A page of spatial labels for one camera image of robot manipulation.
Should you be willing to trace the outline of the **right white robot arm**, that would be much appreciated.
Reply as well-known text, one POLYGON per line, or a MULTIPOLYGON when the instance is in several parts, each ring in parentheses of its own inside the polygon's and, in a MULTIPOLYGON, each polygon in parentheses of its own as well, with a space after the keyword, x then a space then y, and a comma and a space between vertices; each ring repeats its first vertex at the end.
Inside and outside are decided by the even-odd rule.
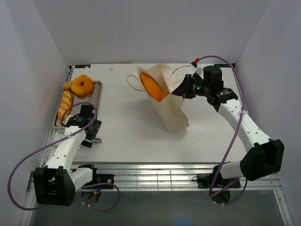
POLYGON ((193 74, 185 75, 172 94, 186 99, 206 97, 207 102, 235 130, 245 147, 246 155, 242 160, 225 163, 220 171, 212 175, 216 186, 225 186, 230 178, 255 181, 280 171, 285 149, 283 142, 271 139, 241 109, 242 102, 236 93, 224 87, 220 67, 210 65, 197 68, 193 74))

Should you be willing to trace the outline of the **metal tongs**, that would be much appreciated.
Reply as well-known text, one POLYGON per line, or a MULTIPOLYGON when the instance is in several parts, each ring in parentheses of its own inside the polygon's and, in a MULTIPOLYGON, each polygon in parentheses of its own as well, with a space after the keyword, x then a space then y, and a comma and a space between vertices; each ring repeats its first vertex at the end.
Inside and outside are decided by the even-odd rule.
POLYGON ((95 138, 92 141, 85 139, 81 144, 82 145, 92 145, 92 144, 101 144, 103 141, 100 138, 95 138))

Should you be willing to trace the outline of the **beige paper bag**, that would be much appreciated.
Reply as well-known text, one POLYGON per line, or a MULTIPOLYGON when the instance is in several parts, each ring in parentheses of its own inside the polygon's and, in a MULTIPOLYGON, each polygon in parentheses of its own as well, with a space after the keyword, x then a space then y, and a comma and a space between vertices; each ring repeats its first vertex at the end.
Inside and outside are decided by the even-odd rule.
POLYGON ((188 117, 182 111, 182 105, 184 103, 183 97, 172 94, 172 92, 181 84, 180 80, 175 75, 175 70, 166 64, 157 63, 149 69, 138 67, 133 77, 138 80, 141 86, 140 89, 134 89, 144 92, 147 95, 150 102, 159 113, 168 132, 175 132, 189 127, 188 117), (167 95, 161 102, 153 99, 145 90, 141 82, 141 73, 150 75, 161 86, 163 91, 169 92, 169 95, 167 95))

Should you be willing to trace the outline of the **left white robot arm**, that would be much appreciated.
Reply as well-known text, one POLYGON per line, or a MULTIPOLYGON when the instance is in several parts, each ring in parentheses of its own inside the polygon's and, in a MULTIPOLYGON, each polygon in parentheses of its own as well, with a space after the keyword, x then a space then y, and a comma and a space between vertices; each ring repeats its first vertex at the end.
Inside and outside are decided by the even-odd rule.
POLYGON ((71 169, 73 159, 81 146, 91 148, 100 144, 97 138, 101 121, 97 109, 87 102, 81 102, 80 112, 64 124, 63 140, 58 143, 53 155, 41 168, 33 172, 35 195, 38 204, 70 206, 75 193, 83 186, 95 188, 100 177, 96 166, 84 164, 71 169))

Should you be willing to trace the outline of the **long orange bread loaf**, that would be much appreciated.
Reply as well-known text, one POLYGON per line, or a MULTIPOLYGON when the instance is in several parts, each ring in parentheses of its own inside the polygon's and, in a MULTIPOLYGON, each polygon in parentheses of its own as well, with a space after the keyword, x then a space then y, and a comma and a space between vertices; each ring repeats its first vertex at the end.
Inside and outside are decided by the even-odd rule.
POLYGON ((163 91, 161 86, 150 75, 141 73, 140 79, 145 90, 156 101, 161 102, 167 95, 169 95, 169 92, 163 91))

